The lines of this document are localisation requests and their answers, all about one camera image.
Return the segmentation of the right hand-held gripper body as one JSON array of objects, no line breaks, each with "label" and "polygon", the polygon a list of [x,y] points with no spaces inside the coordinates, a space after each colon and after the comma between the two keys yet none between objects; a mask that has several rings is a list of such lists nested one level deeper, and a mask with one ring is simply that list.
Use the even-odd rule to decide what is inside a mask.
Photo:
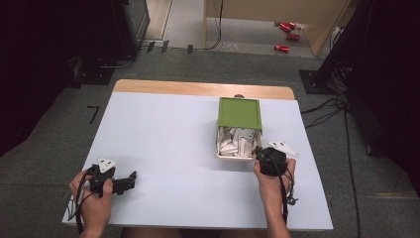
[{"label": "right hand-held gripper body", "polygon": [[256,159],[260,162],[260,172],[263,175],[282,176],[287,170],[286,156],[299,157],[299,154],[285,142],[268,142],[263,148],[263,157]]}]

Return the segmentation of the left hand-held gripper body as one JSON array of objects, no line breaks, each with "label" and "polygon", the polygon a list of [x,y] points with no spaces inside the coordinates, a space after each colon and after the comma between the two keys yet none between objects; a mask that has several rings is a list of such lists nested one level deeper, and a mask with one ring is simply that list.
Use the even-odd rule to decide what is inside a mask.
[{"label": "left hand-held gripper body", "polygon": [[99,197],[103,196],[103,185],[107,179],[111,179],[116,171],[116,162],[108,159],[99,159],[96,165],[93,165],[88,173],[92,176],[89,181],[90,190]]}]

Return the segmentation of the white box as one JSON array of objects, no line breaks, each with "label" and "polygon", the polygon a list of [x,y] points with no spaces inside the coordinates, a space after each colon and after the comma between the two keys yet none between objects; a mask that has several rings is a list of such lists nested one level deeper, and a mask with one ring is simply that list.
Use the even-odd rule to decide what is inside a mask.
[{"label": "white box", "polygon": [[220,97],[216,155],[221,159],[252,160],[262,145],[260,102],[241,97]]}]

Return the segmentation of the pile of white paper packets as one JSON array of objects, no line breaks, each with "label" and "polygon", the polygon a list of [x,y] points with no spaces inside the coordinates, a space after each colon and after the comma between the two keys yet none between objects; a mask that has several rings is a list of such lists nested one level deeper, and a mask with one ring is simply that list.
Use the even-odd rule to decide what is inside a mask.
[{"label": "pile of white paper packets", "polygon": [[220,127],[217,132],[216,154],[223,159],[251,160],[256,146],[261,144],[261,130]]}]

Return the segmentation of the person's right hand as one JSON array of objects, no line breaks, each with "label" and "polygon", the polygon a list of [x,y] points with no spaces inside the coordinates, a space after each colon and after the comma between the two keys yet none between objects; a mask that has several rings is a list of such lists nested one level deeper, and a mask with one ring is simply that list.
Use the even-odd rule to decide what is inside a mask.
[{"label": "person's right hand", "polygon": [[259,182],[260,195],[264,207],[281,207],[283,198],[281,192],[282,185],[284,185],[285,193],[290,193],[291,185],[294,183],[296,161],[294,159],[287,159],[286,164],[286,172],[281,178],[270,177],[261,173],[260,162],[255,160],[254,173]]}]

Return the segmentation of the person's left hand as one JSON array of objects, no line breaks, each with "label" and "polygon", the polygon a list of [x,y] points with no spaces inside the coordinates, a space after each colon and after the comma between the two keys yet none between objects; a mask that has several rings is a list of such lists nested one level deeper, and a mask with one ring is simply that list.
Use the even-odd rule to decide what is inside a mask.
[{"label": "person's left hand", "polygon": [[103,185],[103,196],[98,197],[90,192],[84,183],[91,179],[86,171],[76,175],[68,185],[75,199],[79,199],[80,190],[84,191],[80,213],[84,230],[105,231],[111,216],[113,183],[108,178]]}]

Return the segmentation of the white table sheet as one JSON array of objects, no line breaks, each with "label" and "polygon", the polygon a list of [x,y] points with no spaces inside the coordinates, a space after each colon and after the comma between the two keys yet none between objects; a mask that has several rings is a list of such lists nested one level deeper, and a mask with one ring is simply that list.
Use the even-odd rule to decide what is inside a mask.
[{"label": "white table sheet", "polygon": [[[290,230],[333,229],[296,100],[260,99],[262,141],[299,154]],[[138,172],[113,196],[109,224],[218,229],[266,228],[254,161],[216,156],[219,96],[113,92],[84,168],[115,161],[115,178]]]}]

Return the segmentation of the green box lid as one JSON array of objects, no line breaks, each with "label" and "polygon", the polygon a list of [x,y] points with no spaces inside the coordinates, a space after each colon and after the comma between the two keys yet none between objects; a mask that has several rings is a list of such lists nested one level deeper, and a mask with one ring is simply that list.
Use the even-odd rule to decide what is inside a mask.
[{"label": "green box lid", "polygon": [[218,126],[261,130],[260,102],[256,99],[220,97]]}]

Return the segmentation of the wooden table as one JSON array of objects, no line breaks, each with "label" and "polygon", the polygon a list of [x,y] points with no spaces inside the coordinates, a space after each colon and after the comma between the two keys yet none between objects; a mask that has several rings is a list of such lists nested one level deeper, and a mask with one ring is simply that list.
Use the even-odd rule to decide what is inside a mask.
[{"label": "wooden table", "polygon": [[160,93],[203,96],[235,96],[256,99],[294,100],[293,90],[286,86],[244,85],[204,82],[119,79],[114,92]]}]

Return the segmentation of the black stand base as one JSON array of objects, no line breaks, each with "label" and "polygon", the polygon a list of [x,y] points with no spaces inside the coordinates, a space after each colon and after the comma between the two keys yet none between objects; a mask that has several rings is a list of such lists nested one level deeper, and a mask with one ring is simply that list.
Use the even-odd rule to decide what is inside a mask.
[{"label": "black stand base", "polygon": [[76,58],[73,61],[74,78],[69,85],[70,88],[80,88],[82,84],[108,85],[110,83],[114,72],[113,68],[85,62],[81,58]]},{"label": "black stand base", "polygon": [[335,94],[328,83],[328,78],[321,75],[317,70],[300,69],[299,76],[307,94]]}]

